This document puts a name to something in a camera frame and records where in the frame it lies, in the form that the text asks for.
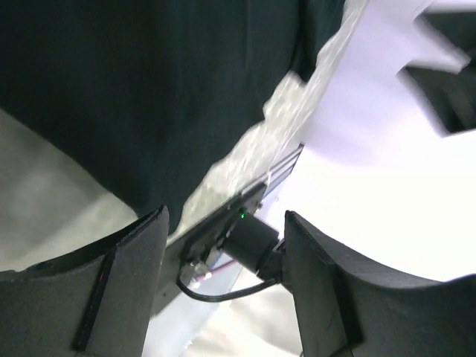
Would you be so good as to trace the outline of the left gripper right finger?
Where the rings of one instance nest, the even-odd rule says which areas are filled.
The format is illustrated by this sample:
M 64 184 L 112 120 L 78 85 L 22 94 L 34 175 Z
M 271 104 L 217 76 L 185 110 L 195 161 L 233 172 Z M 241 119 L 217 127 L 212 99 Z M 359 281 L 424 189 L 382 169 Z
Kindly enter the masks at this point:
M 437 282 L 382 265 L 285 215 L 305 356 L 473 356 L 475 277 Z

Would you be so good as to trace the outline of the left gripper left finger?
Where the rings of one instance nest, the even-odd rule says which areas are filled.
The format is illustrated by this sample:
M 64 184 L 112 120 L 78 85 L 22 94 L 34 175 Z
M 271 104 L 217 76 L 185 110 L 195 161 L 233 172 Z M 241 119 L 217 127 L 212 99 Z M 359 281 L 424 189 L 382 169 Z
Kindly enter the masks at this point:
M 140 356 L 168 233 L 159 208 L 24 271 L 1 273 L 3 356 Z

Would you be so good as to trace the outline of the black t shirt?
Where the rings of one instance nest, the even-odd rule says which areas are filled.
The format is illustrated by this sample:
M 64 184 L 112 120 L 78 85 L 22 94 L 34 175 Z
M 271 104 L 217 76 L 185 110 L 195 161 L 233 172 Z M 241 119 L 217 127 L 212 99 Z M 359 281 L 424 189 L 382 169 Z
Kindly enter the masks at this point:
M 3 1 L 1 107 L 170 226 L 210 167 L 308 82 L 342 1 Z

